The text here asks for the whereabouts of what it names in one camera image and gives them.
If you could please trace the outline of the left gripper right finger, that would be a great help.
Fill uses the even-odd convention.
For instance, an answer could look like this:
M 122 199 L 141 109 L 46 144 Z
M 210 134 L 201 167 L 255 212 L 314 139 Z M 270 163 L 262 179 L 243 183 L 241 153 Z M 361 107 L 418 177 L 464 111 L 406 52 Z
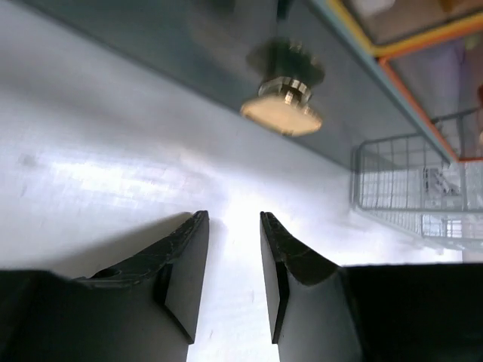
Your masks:
M 482 266 L 340 266 L 260 215 L 271 340 L 282 361 L 480 361 Z

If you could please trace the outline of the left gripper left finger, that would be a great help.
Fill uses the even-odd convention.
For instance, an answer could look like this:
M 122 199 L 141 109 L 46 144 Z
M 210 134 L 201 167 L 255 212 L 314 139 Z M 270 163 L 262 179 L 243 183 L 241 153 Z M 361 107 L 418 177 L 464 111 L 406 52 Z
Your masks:
M 3 361 L 185 361 L 209 243 L 195 212 L 168 236 L 89 278 L 1 273 Z

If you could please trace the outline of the teal bottom drawer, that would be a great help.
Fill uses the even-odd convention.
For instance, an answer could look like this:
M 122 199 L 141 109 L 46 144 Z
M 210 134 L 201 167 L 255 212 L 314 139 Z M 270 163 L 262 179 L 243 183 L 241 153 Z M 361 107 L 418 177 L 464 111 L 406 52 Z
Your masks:
M 29 6 L 233 110 L 260 86 L 309 88 L 320 130 L 297 142 L 343 167 L 382 140 L 399 167 L 449 162 L 313 1 L 31 1 Z

